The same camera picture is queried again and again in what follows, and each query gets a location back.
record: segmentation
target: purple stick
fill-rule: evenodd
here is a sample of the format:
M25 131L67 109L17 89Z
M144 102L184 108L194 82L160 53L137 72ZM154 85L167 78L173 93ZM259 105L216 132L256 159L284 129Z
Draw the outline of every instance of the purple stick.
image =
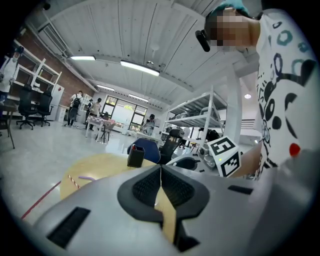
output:
M91 178L91 177L87 177L87 176L79 176L78 177L79 179L86 179L86 180L90 180L90 181L95 181L95 179L94 178Z

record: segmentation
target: black container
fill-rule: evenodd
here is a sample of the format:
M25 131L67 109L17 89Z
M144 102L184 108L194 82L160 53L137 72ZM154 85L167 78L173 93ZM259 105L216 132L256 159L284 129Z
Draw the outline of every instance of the black container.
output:
M127 166L140 168L145 157L145 149L141 146L130 148Z

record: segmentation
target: white floor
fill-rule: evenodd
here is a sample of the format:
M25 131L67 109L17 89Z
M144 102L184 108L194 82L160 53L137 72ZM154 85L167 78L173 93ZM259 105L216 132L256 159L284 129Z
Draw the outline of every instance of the white floor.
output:
M86 130L62 127L59 122L51 126L37 125L33 130L25 126L22 130L13 120L11 132L15 144L12 147L7 131L0 137L1 195L12 214L22 217L41 196L61 181L66 170L77 160L99 153L127 153L127 147L135 141L132 136L111 132L106 143L95 141L98 131L94 127L86 138ZM190 149L177 149L180 156ZM25 220L33 224L42 213L60 201L60 187L51 191Z

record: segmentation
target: neck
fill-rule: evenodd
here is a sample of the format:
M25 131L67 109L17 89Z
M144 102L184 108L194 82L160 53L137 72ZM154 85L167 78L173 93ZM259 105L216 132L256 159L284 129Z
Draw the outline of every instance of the neck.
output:
M250 45L256 46L260 37L260 22L258 20L250 20L249 22Z

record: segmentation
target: round yellow table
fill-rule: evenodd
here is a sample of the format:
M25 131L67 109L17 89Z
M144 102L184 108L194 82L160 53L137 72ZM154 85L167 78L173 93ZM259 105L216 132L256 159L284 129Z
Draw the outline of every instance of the round yellow table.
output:
M71 195L78 190L76 185L70 180L68 175L80 186L92 182L88 179L79 178L79 176L86 176L94 178L95 180L117 175L123 172L136 169L135 167L127 166L127 154L103 153L96 154L83 158L73 164L64 174L60 184L60 198L61 200ZM154 162L143 159L141 167L153 166ZM169 201L162 187L160 187L154 208L163 214L162 231L167 239L173 243L176 228L176 210Z

